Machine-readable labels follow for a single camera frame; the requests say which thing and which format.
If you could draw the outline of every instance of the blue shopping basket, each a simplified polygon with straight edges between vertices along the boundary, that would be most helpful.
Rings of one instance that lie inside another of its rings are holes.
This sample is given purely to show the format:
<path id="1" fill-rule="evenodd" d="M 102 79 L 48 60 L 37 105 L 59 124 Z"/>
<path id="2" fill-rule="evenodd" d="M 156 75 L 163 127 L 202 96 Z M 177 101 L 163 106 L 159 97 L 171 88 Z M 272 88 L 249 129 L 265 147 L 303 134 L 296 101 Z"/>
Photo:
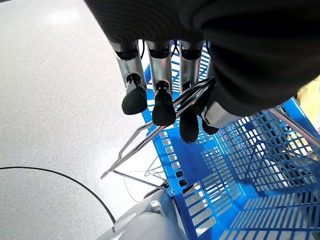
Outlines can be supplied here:
<path id="1" fill-rule="evenodd" d="M 206 78 L 208 63 L 203 48 L 200 80 Z M 145 76 L 148 108 L 142 115 L 149 122 L 155 103 L 149 67 Z M 176 98 L 176 53 L 172 76 Z M 294 99 L 281 109 L 319 137 Z M 268 111 L 244 117 L 215 135 L 200 129 L 193 144 L 181 140 L 177 119 L 153 143 L 191 240 L 319 238 L 319 149 Z"/>

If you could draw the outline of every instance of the metal rod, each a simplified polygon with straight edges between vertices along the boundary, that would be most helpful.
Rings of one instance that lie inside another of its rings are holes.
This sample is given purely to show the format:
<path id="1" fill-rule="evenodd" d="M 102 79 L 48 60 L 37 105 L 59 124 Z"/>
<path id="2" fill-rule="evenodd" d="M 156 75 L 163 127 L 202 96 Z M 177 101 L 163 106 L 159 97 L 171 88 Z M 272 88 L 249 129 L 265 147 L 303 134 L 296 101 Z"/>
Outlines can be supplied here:
<path id="1" fill-rule="evenodd" d="M 292 127 L 294 130 L 296 130 L 298 133 L 300 133 L 305 139 L 307 139 L 311 144 L 316 146 L 318 149 L 320 149 L 320 141 L 316 139 L 311 133 L 309 133 L 307 130 L 305 130 L 300 124 L 298 124 L 296 121 L 291 119 L 289 116 L 284 114 L 282 111 L 280 111 L 278 108 L 270 108 L 269 112 L 271 112 L 273 115 L 275 115 L 277 118 L 281 119 L 283 122 L 288 124 L 290 127 Z"/>
<path id="2" fill-rule="evenodd" d="M 144 183 L 144 184 L 150 185 L 150 186 L 152 186 L 152 187 L 154 187 L 154 188 L 167 191 L 167 189 L 166 189 L 165 187 L 163 187 L 163 186 L 155 185 L 155 184 L 153 184 L 153 183 L 151 183 L 151 182 L 144 181 L 144 180 L 142 180 L 142 179 L 139 179 L 139 178 L 136 178 L 136 177 L 134 177 L 134 176 L 130 176 L 130 175 L 124 174 L 124 173 L 122 173 L 122 172 L 118 172 L 118 171 L 116 171 L 116 170 L 113 170 L 112 172 L 115 173 L 115 174 L 118 174 L 118 175 L 120 175 L 120 176 L 126 177 L 126 178 L 128 178 L 128 179 L 133 179 L 133 180 L 136 180 L 136 181 L 138 181 L 138 182 L 140 182 L 140 183 Z"/>
<path id="3" fill-rule="evenodd" d="M 141 133 L 141 131 L 148 129 L 150 127 L 152 127 L 154 125 L 154 123 L 152 121 L 147 122 L 146 124 L 138 127 L 134 133 L 132 134 L 132 136 L 129 138 L 129 140 L 125 143 L 125 145 L 121 148 L 121 150 L 119 151 L 118 154 L 118 160 L 121 159 L 122 157 L 122 153 L 127 149 L 127 147 L 135 140 L 135 138 L 139 135 L 139 133 Z"/>
<path id="4" fill-rule="evenodd" d="M 208 90 L 210 87 L 209 84 L 206 84 L 203 86 L 203 88 L 200 88 L 195 93 L 193 93 L 188 99 L 188 104 L 186 104 L 182 109 L 176 112 L 176 118 L 178 118 L 187 108 L 189 108 L 191 105 L 193 105 L 202 95 L 205 91 Z M 119 167 L 121 164 L 123 164 L 125 161 L 127 161 L 129 158 L 131 158 L 134 154 L 136 154 L 138 151 L 140 151 L 145 145 L 147 145 L 148 142 L 150 142 L 158 133 L 160 133 L 163 129 L 165 129 L 167 126 L 158 126 L 155 130 L 153 130 L 148 136 L 144 138 L 135 148 L 133 148 L 130 152 L 128 152 L 122 159 L 117 160 L 107 171 L 105 171 L 101 175 L 101 179 L 103 179 L 105 176 L 107 176 L 110 172 L 112 172 L 114 169 Z"/>

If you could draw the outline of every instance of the black cable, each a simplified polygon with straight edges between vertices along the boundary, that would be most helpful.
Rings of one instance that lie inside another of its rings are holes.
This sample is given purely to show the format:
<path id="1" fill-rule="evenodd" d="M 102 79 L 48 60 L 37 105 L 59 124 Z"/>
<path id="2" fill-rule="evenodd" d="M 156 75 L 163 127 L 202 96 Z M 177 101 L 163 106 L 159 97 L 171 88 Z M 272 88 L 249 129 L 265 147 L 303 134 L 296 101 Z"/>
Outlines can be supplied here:
<path id="1" fill-rule="evenodd" d="M 105 211 L 108 213 L 112 223 L 113 224 L 116 223 L 116 220 L 115 220 L 114 216 L 112 215 L 112 213 L 109 210 L 109 208 L 104 204 L 104 202 L 93 191 L 91 191 L 87 186 L 83 185 L 81 182 L 75 180 L 74 178 L 72 178 L 72 177 L 70 177 L 68 175 L 65 175 L 65 174 L 63 174 L 61 172 L 58 172 L 58 171 L 53 171 L 53 170 L 50 170 L 50 169 L 46 169 L 46 168 L 31 167 L 31 166 L 6 166 L 6 167 L 0 167 L 0 170 L 5 170 L 5 169 L 33 169 L 33 170 L 45 171 L 45 172 L 49 172 L 49 173 L 53 173 L 53 174 L 57 174 L 57 175 L 60 175 L 62 177 L 65 177 L 65 178 L 75 182 L 76 184 L 79 184 L 81 187 L 83 187 L 85 190 L 87 190 L 89 193 L 91 193 L 99 201 L 99 203 L 103 206 Z"/>
<path id="2" fill-rule="evenodd" d="M 142 53 L 140 56 L 141 59 L 144 57 L 144 54 L 145 54 L 145 40 L 142 40 Z"/>

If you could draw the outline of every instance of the metal tongs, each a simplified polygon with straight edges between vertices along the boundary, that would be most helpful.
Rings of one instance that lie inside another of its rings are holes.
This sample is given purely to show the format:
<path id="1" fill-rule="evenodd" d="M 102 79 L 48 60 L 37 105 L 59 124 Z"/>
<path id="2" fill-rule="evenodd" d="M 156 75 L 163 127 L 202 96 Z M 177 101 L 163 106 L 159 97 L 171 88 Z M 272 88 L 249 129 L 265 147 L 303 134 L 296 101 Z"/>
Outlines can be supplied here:
<path id="1" fill-rule="evenodd" d="M 175 118 L 179 116 L 189 107 L 191 107 L 213 84 L 215 81 L 211 81 L 212 78 L 207 78 L 203 81 L 197 82 L 192 87 L 188 88 L 185 92 L 179 95 L 173 101 L 173 107 L 180 105 L 179 109 L 175 112 Z M 138 145 L 136 145 L 131 151 L 129 151 L 125 156 L 122 157 L 123 152 L 128 148 L 128 146 L 133 142 L 133 140 L 139 135 L 139 133 L 145 129 L 151 128 L 154 125 L 152 121 L 147 122 L 146 124 L 138 127 L 129 140 L 125 143 L 123 148 L 118 154 L 118 159 L 112 164 L 112 166 L 105 171 L 100 177 L 103 179 L 110 172 L 114 171 L 117 167 L 131 158 L 134 154 L 140 151 L 148 142 L 150 142 L 158 133 L 164 130 L 168 126 L 157 126 L 149 135 L 147 135 Z"/>
<path id="2" fill-rule="evenodd" d="M 175 112 L 176 119 L 191 105 L 193 105 L 207 90 L 209 87 L 211 87 L 213 84 L 215 84 L 215 81 L 211 81 L 212 78 L 207 78 L 203 81 L 197 82 L 192 87 L 188 88 L 185 92 L 183 92 L 180 96 L 178 96 L 173 101 L 173 107 L 177 107 L 180 105 L 179 109 Z M 289 116 L 281 112 L 277 107 L 270 108 L 269 112 L 271 112 L 273 115 L 281 119 L 283 122 L 285 122 L 288 126 L 292 127 L 294 130 L 296 130 L 298 133 L 300 133 L 303 137 L 305 137 L 311 144 L 313 144 L 315 147 L 320 149 L 320 141 L 314 137 L 311 133 L 309 133 L 306 129 L 304 129 L 301 125 L 299 125 L 297 122 L 292 120 Z M 125 143 L 125 145 L 122 147 L 118 154 L 118 159 L 112 164 L 112 166 L 105 171 L 101 175 L 101 179 L 103 179 L 105 176 L 107 176 L 110 172 L 115 172 L 116 174 L 119 174 L 119 172 L 114 171 L 117 167 L 119 167 L 121 164 L 123 164 L 125 161 L 127 161 L 129 158 L 131 158 L 134 154 L 136 154 L 138 151 L 140 151 L 148 142 L 150 142 L 157 134 L 159 134 L 162 130 L 164 130 L 167 126 L 157 126 L 149 135 L 147 135 L 138 145 L 136 145 L 131 151 L 129 151 L 124 157 L 122 157 L 123 152 L 128 148 L 128 146 L 133 142 L 133 140 L 139 135 L 139 133 L 145 129 L 151 128 L 154 125 L 152 121 L 149 121 L 148 123 L 138 127 L 135 132 L 132 134 L 132 136 L 129 138 L 129 140 Z M 126 177 L 133 178 L 137 181 L 143 182 L 140 179 L 128 176 L 126 174 L 123 174 Z"/>

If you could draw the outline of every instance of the black rubber fingertip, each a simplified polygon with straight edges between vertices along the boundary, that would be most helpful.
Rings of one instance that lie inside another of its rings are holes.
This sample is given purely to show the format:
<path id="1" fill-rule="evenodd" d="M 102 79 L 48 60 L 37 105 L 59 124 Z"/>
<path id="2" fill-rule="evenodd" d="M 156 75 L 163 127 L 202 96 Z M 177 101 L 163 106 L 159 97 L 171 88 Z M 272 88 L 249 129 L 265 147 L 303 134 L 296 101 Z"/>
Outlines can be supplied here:
<path id="1" fill-rule="evenodd" d="M 128 92 L 122 101 L 122 110 L 126 115 L 133 115 L 143 112 L 147 109 L 147 93 L 138 86 Z"/>
<path id="2" fill-rule="evenodd" d="M 185 110 L 180 116 L 180 136 L 186 143 L 193 143 L 199 134 L 198 117 L 191 108 Z"/>
<path id="3" fill-rule="evenodd" d="M 155 96 L 152 121 L 158 126 L 169 126 L 176 121 L 176 111 L 169 93 L 160 91 Z"/>
<path id="4" fill-rule="evenodd" d="M 208 126 L 204 120 L 202 120 L 202 129 L 209 135 L 215 134 L 219 131 L 219 128 Z"/>

